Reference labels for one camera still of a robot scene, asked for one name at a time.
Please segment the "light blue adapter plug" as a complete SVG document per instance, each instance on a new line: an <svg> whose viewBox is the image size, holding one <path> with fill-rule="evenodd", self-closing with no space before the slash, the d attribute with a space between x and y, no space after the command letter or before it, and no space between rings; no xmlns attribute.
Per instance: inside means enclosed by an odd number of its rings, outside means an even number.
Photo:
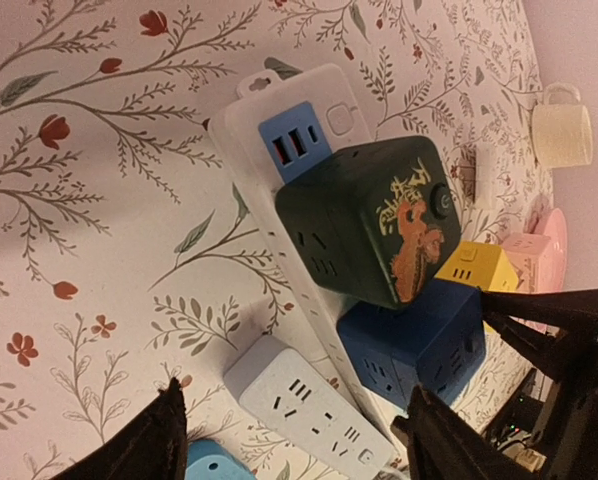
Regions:
<svg viewBox="0 0 598 480"><path fill-rule="evenodd" d="M188 447L185 480L255 480L256 476L223 446L210 439Z"/></svg>

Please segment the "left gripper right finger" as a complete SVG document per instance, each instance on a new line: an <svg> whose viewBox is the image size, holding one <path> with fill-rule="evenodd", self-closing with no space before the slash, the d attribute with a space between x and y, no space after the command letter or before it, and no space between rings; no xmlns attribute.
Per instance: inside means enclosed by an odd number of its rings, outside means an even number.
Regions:
<svg viewBox="0 0 598 480"><path fill-rule="evenodd" d="M435 393L413 388L392 434L406 447L413 479L527 479L529 471L488 444Z"/></svg>

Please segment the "grey-blue power strip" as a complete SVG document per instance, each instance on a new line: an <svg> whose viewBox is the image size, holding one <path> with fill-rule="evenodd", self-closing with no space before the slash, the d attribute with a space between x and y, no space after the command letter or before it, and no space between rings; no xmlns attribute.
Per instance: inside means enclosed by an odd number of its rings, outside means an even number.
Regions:
<svg viewBox="0 0 598 480"><path fill-rule="evenodd" d="M294 348L266 335L224 374L239 406L350 479L372 479L395 450Z"/></svg>

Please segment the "white power strip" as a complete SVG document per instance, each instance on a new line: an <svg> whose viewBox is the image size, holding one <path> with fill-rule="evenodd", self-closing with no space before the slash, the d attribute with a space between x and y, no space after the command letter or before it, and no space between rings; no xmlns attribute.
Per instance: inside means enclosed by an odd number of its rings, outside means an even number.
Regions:
<svg viewBox="0 0 598 480"><path fill-rule="evenodd" d="M355 301L319 284L352 279L343 237L332 230L325 194L299 182L331 154L370 140L343 70L325 64L282 79L266 67L239 83L208 132L355 406L388 434L394 411L361 385L336 330Z"/></svg>

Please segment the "dark patterned cube socket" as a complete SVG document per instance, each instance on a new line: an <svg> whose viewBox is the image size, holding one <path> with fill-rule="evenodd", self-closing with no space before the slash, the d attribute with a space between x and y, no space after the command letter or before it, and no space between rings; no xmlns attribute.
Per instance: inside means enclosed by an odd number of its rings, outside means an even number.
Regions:
<svg viewBox="0 0 598 480"><path fill-rule="evenodd" d="M461 240L443 162L425 136L339 150L284 185L275 210L313 281L391 309L411 303Z"/></svg>

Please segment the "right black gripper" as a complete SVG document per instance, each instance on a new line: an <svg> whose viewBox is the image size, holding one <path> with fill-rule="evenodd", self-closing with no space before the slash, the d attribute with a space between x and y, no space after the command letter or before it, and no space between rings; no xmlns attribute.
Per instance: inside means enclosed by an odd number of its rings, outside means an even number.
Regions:
<svg viewBox="0 0 598 480"><path fill-rule="evenodd" d="M483 437L503 454L534 454L535 479L598 479L598 289L482 292L483 320L534 367ZM545 377L545 398L533 397Z"/></svg>

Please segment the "yellow cube socket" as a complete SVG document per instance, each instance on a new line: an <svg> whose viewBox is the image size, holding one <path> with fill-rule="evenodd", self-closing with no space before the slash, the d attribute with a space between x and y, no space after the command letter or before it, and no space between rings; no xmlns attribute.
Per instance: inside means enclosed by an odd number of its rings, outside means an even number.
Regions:
<svg viewBox="0 0 598 480"><path fill-rule="evenodd" d="M515 292L518 275L503 248L494 244L461 241L442 261L441 241L424 248L425 257L439 264L436 279L478 287L487 292Z"/></svg>

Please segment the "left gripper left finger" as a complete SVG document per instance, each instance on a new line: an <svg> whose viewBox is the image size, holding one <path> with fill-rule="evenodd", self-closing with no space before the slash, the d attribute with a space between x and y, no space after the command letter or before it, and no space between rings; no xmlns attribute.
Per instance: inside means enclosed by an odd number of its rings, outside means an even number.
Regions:
<svg viewBox="0 0 598 480"><path fill-rule="evenodd" d="M187 417L179 380L109 441L63 471L65 479L182 479L187 464Z"/></svg>

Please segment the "dark blue cube socket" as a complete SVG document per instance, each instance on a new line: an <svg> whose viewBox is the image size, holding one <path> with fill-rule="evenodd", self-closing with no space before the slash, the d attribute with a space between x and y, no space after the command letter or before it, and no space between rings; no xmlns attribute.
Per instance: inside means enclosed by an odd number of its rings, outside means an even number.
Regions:
<svg viewBox="0 0 598 480"><path fill-rule="evenodd" d="M401 310L359 302L337 333L360 383L401 409L419 384L452 404L486 357L481 291L445 280Z"/></svg>

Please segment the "pink cube socket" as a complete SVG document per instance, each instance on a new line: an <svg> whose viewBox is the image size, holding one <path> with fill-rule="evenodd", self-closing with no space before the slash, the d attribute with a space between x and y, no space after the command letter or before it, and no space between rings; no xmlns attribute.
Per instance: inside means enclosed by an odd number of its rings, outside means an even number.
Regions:
<svg viewBox="0 0 598 480"><path fill-rule="evenodd" d="M553 288L552 241L546 235L512 233L502 243L512 264L519 293L548 293Z"/></svg>

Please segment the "white travel adapter plug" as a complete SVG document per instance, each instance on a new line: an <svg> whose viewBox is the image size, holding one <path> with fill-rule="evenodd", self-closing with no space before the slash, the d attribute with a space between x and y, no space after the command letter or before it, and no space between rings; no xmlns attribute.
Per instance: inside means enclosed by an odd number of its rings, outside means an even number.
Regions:
<svg viewBox="0 0 598 480"><path fill-rule="evenodd" d="M460 148L458 161L459 198L474 208L493 210L495 206L496 158L494 148L476 143Z"/></svg>

